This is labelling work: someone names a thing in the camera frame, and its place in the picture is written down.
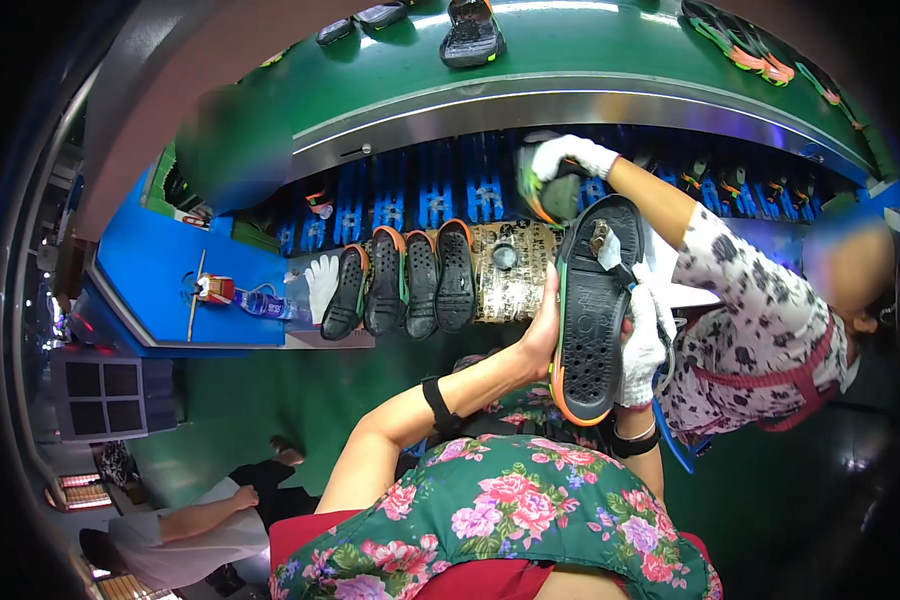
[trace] red shirt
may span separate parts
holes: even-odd
[[[270,525],[270,571],[287,562],[326,530],[339,525],[362,510],[338,510],[323,514],[307,514],[277,521]],[[681,534],[710,561],[707,546],[694,534]],[[531,564],[523,558],[488,558],[455,564],[435,575],[416,595],[417,600],[444,598],[497,598],[500,600],[533,600],[543,582],[554,570],[550,566]]]

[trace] gloved hand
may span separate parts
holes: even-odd
[[[573,159],[579,166],[602,180],[607,178],[613,162],[620,154],[604,148],[592,140],[564,135],[540,144],[533,155],[533,174],[540,182],[549,182],[557,176],[561,161]]]
[[[340,272],[340,258],[336,255],[322,255],[319,261],[312,260],[310,268],[303,271],[303,277],[310,286],[310,314],[315,326],[324,322],[324,313],[337,291],[337,275]]]
[[[667,358],[657,324],[660,323],[671,343],[677,336],[673,314],[657,298],[650,270],[641,263],[633,266],[633,274],[640,283],[630,292],[633,332],[624,343],[623,393],[617,401],[629,408],[646,406],[654,399],[654,373]]]

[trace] woman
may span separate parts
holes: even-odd
[[[685,443],[771,417],[765,428],[796,425],[830,393],[852,384],[859,346],[886,328],[896,306],[894,243],[886,224],[867,222],[827,257],[820,298],[810,284],[769,260],[704,206],[617,152],[575,135],[544,142],[532,168],[552,180],[576,159],[629,198],[679,252],[672,275],[723,302],[676,337],[672,381],[658,400],[667,426]]]
[[[580,437],[534,385],[546,378],[559,336],[557,279],[550,267],[519,342],[360,420],[316,514],[270,528],[274,599],[722,597],[708,559],[662,503],[653,413],[618,409],[610,440],[618,462],[588,447],[600,444],[593,428]],[[659,364],[652,292],[637,286],[633,295],[641,301],[630,340],[655,341],[642,356]],[[652,375],[638,363],[635,372]],[[511,435],[453,438],[480,425]],[[528,435],[528,426],[539,433]],[[450,440],[395,483],[401,449],[434,428]],[[554,440],[562,437],[578,443]]]

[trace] green conveyor belt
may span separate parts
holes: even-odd
[[[367,36],[355,33],[322,48],[312,37],[276,64],[244,79],[282,97],[300,133],[335,117],[422,90],[467,80],[525,73],[603,71],[682,80],[739,94],[801,119],[870,159],[863,135],[836,106],[797,74],[773,87],[735,67],[717,47],[675,15],[680,4],[494,2],[507,52],[474,69],[444,66],[438,48],[449,25],[446,2],[423,0],[410,19]]]

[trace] apron strap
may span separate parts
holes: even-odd
[[[711,372],[696,365],[691,365],[691,368],[697,378],[735,390],[755,390],[757,388],[773,388],[788,384],[795,385],[800,395],[803,396],[804,402],[803,406],[796,413],[775,423],[769,423],[765,418],[757,420],[757,426],[764,431],[787,431],[820,410],[836,392],[836,386],[831,385],[821,395],[813,382],[813,372],[824,362],[824,359],[827,358],[827,354],[830,352],[833,329],[833,315],[829,315],[826,331],[823,332],[823,336],[820,338],[819,343],[816,344],[816,347],[810,352],[802,365],[787,370],[768,372],[762,375],[744,375]]]

